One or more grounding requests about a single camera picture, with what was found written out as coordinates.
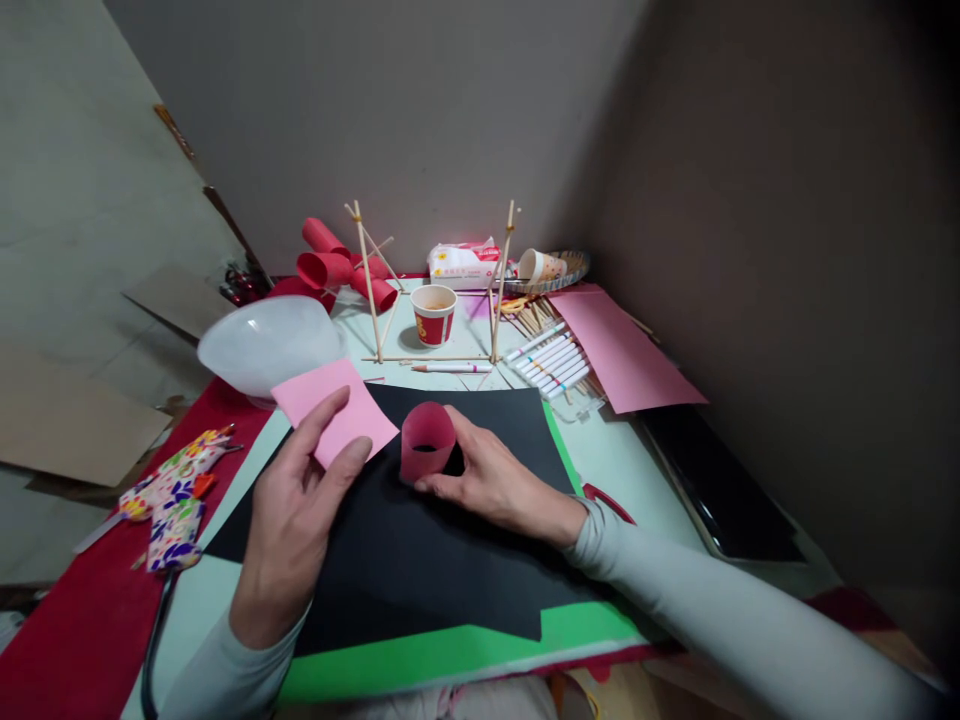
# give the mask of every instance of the gray sleeve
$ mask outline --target gray sleeve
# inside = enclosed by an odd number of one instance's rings
[[[732,565],[580,500],[587,521],[565,551],[611,583],[754,702],[804,720],[927,717],[942,698],[807,605]]]
[[[269,717],[307,614],[266,650],[241,644],[230,629],[229,614],[223,614],[174,681],[160,709],[161,720]]]

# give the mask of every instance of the right hand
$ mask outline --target right hand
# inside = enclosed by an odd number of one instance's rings
[[[587,509],[530,472],[492,432],[477,427],[453,406],[445,408],[463,451],[464,473],[427,475],[414,489],[432,492],[494,525],[556,548],[576,544]]]

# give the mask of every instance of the black cardstock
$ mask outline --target black cardstock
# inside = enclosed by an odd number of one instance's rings
[[[573,492],[536,390],[368,387],[397,427],[422,402],[455,406],[493,430],[537,477]],[[444,471],[462,474],[459,446]],[[417,493],[400,482],[399,473],[397,435],[367,463],[340,506],[296,656],[460,625],[539,641],[541,610],[609,598],[607,588],[587,580],[552,548]],[[252,511],[253,487],[206,553],[242,562]]]

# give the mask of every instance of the wicker basket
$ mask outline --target wicker basket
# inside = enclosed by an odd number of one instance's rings
[[[590,255],[580,250],[563,250],[561,252],[546,253],[567,262],[567,274],[562,278],[545,283],[508,282],[504,285],[504,294],[509,295],[543,295],[544,293],[560,290],[568,285],[579,282],[590,270]]]

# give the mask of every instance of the red paper tube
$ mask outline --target red paper tube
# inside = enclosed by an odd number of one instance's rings
[[[360,263],[363,262],[363,255],[354,253],[350,256],[350,262],[354,267],[360,265]],[[376,255],[367,256],[367,265],[370,266],[370,277],[380,278],[381,280],[386,280],[391,277],[387,264]]]
[[[400,295],[400,291],[379,278],[371,281],[371,285],[373,286],[373,304],[377,307],[377,313],[392,308]],[[370,297],[367,295],[367,276],[364,274],[363,268],[357,268],[353,271],[350,287],[363,295],[364,299]]]
[[[412,485],[426,475],[440,472],[456,442],[457,432],[443,405],[417,405],[400,428],[400,479]]]
[[[326,225],[316,218],[307,218],[303,223],[302,234],[303,239],[314,252],[332,252],[349,259],[350,251],[337,240],[337,236],[330,232]]]
[[[297,258],[297,274],[310,287],[335,288],[353,277],[353,265],[336,253],[303,253]]]

